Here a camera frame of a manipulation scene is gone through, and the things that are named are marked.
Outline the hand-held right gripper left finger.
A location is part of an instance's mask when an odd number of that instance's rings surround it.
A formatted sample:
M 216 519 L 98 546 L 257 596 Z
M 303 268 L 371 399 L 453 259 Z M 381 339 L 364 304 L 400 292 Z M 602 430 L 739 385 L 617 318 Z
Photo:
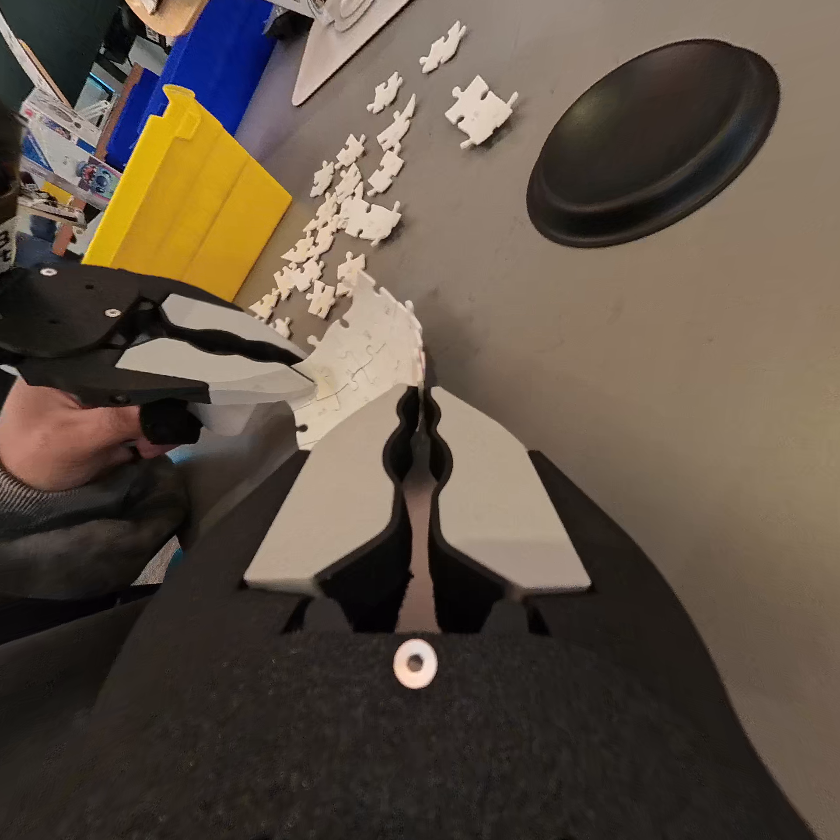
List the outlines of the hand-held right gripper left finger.
M 330 601 L 357 633 L 396 630 L 412 579 L 403 483 L 419 408 L 418 388 L 393 387 L 305 454 L 244 573 L 245 588 Z

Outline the black round stand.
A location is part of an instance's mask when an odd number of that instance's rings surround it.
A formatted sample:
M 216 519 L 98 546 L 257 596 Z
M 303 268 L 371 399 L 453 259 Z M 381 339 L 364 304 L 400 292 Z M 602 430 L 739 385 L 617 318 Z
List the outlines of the black round stand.
M 753 161 L 781 104 L 769 61 L 714 38 L 659 46 L 584 91 L 532 168 L 532 225 L 595 249 L 653 235 L 708 204 Z

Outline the blue plastic crate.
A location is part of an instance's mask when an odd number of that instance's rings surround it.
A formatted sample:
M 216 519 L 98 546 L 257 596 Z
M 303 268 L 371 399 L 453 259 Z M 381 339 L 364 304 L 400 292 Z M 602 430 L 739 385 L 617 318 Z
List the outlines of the blue plastic crate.
M 275 40 L 265 33 L 271 4 L 211 1 L 194 27 L 175 40 L 161 74 L 144 69 L 131 87 L 104 160 L 122 172 L 151 116 L 162 116 L 165 86 L 192 91 L 230 134 L 245 115 Z

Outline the person's left hand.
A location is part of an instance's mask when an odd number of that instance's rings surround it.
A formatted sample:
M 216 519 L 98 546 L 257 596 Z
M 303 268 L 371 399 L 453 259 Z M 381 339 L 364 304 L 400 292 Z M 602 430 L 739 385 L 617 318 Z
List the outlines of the person's left hand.
M 135 406 L 86 408 L 21 378 L 3 404 L 2 466 L 35 490 L 76 489 L 135 458 L 157 454 L 143 436 Z

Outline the joined white puzzle piece pair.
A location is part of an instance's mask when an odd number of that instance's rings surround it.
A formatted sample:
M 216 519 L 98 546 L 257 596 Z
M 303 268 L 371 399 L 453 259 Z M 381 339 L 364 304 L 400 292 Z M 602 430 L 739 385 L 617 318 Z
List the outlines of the joined white puzzle piece pair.
M 444 117 L 465 135 L 459 144 L 462 151 L 486 142 L 509 120 L 519 99 L 517 91 L 507 100 L 501 99 L 481 75 L 476 75 L 465 89 L 455 87 L 451 93 L 455 102 L 444 112 Z

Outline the yellow plastic bin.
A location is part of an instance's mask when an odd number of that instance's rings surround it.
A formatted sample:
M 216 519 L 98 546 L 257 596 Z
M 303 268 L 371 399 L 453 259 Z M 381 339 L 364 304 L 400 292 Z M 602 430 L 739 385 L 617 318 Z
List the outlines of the yellow plastic bin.
M 165 85 L 81 263 L 232 302 L 292 203 L 193 91 Z

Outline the white printed box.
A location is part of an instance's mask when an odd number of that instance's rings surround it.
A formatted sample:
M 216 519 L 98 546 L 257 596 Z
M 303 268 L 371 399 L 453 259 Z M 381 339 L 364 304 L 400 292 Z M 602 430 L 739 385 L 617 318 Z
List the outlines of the white printed box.
M 105 210 L 121 178 L 96 155 L 100 130 L 49 91 L 23 101 L 23 162 L 29 170 L 86 204 Z

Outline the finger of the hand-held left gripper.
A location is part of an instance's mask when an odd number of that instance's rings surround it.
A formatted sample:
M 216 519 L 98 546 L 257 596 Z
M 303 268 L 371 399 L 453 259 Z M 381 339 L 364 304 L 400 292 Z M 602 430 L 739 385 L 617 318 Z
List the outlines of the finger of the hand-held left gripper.
M 233 306 L 171 294 L 161 304 L 164 336 L 217 355 L 294 365 L 300 348 L 266 323 Z
M 170 338 L 126 350 L 116 367 L 205 383 L 212 405 L 292 403 L 312 398 L 318 390 L 313 381 L 286 364 L 209 353 Z

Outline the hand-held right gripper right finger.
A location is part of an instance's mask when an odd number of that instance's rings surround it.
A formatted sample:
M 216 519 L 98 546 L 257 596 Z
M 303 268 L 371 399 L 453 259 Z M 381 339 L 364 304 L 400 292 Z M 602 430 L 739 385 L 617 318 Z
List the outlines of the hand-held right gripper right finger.
M 499 602 L 588 592 L 591 576 L 526 446 L 443 387 L 428 389 L 424 400 L 438 628 L 476 634 Z

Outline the pile of white puzzle pieces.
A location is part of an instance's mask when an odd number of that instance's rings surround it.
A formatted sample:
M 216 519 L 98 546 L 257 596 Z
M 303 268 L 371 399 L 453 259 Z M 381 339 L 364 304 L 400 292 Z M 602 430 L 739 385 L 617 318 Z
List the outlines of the pile of white puzzle pieces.
M 282 256 L 286 264 L 275 273 L 272 290 L 248 310 L 260 322 L 269 324 L 282 337 L 291 336 L 291 319 L 275 314 L 278 303 L 294 291 L 305 295 L 308 313 L 325 320 L 339 298 L 351 298 L 366 268 L 364 254 L 348 252 L 337 268 L 334 284 L 322 280 L 322 257 L 331 249 L 338 233 L 377 246 L 388 239 L 402 219 L 401 204 L 392 207 L 369 203 L 369 197 L 386 193 L 404 167 L 402 140 L 411 128 L 417 107 L 416 94 L 404 109 L 392 114 L 392 121 L 376 137 L 383 152 L 378 167 L 367 178 L 358 161 L 365 154 L 365 135 L 349 134 L 334 161 L 323 160 L 313 174 L 310 197 L 322 198 L 316 215 L 303 228 L 303 237 Z

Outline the curved assembled puzzle section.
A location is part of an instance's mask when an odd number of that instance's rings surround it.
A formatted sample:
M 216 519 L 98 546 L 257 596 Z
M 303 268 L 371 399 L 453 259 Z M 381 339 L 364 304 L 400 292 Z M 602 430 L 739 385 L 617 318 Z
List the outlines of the curved assembled puzzle section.
M 341 321 L 294 366 L 316 386 L 289 405 L 297 447 L 311 450 L 328 432 L 396 385 L 424 385 L 423 328 L 410 301 L 400 302 L 361 270 Z

